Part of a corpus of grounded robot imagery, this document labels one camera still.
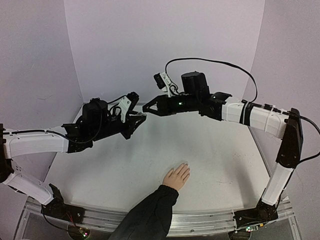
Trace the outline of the black sleeved forearm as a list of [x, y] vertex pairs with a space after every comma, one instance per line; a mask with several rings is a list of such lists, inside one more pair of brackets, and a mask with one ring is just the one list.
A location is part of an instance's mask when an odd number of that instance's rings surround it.
[[160, 185], [156, 191], [132, 208], [110, 235], [110, 240], [164, 240], [179, 193]]

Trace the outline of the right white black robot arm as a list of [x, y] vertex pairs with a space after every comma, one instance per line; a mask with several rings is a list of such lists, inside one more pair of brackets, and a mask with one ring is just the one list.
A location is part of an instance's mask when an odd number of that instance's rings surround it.
[[178, 113], [198, 112], [217, 121], [239, 123], [262, 130], [281, 140], [276, 165], [256, 207], [234, 213], [237, 229], [250, 228], [278, 219], [278, 203], [301, 159], [303, 131], [300, 112], [278, 110], [273, 105], [259, 105], [238, 100], [229, 93], [210, 93], [206, 76], [202, 72], [181, 75], [184, 92], [179, 94], [169, 75], [154, 75], [164, 94], [146, 103], [142, 110], [159, 117]]

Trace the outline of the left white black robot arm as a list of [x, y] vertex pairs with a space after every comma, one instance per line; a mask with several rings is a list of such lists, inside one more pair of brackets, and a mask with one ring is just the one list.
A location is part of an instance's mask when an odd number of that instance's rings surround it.
[[93, 143], [116, 134], [126, 140], [147, 119], [135, 111], [139, 100], [134, 92], [112, 103], [93, 98], [82, 106], [82, 114], [74, 123], [49, 129], [6, 130], [0, 128], [0, 182], [41, 204], [41, 213], [73, 224], [83, 221], [82, 207], [65, 203], [55, 185], [25, 173], [15, 157], [41, 153], [80, 153]]

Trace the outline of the clear nail polish bottle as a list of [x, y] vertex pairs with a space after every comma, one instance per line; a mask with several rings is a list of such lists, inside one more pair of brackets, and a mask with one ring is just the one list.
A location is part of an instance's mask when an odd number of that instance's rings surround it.
[[141, 116], [141, 117], [146, 117], [147, 116], [147, 114], [143, 113], [143, 112], [138, 112], [136, 115], [137, 116]]

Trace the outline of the person's bare hand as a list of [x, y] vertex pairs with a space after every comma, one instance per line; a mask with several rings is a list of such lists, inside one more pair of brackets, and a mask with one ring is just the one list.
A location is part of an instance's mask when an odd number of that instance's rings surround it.
[[185, 185], [190, 177], [190, 167], [182, 163], [178, 168], [172, 168], [164, 177], [162, 185], [170, 187], [177, 192]]

